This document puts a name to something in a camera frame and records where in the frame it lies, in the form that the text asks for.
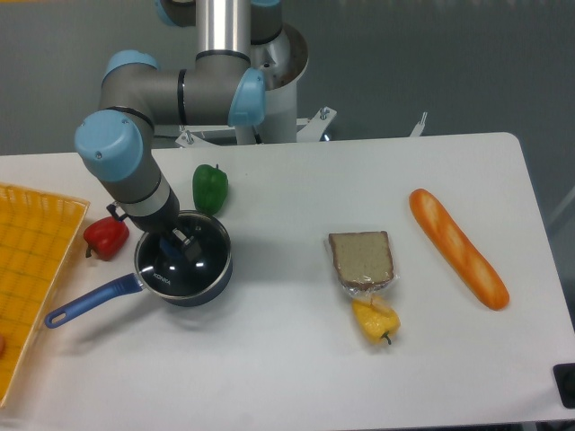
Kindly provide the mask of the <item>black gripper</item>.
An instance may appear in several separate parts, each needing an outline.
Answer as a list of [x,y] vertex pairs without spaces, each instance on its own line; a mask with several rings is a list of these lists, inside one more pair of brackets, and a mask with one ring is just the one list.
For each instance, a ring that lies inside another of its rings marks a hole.
[[121,222],[129,219],[142,232],[172,232],[175,246],[164,237],[159,241],[159,248],[165,256],[179,256],[181,253],[186,260],[200,258],[201,247],[198,240],[175,228],[180,213],[180,202],[177,197],[146,199],[136,203],[115,201],[106,206],[106,209],[114,220]]

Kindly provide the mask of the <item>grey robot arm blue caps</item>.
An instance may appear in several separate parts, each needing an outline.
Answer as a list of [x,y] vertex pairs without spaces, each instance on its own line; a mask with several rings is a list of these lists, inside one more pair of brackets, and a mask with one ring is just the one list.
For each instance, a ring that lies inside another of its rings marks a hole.
[[111,57],[99,109],[75,132],[75,150],[113,197],[109,210],[172,242],[188,260],[200,247],[178,226],[180,205],[151,154],[157,125],[252,128],[265,118],[264,74],[251,51],[283,29],[279,1],[157,1],[167,24],[193,27],[198,54],[191,70],[162,71],[137,50]]

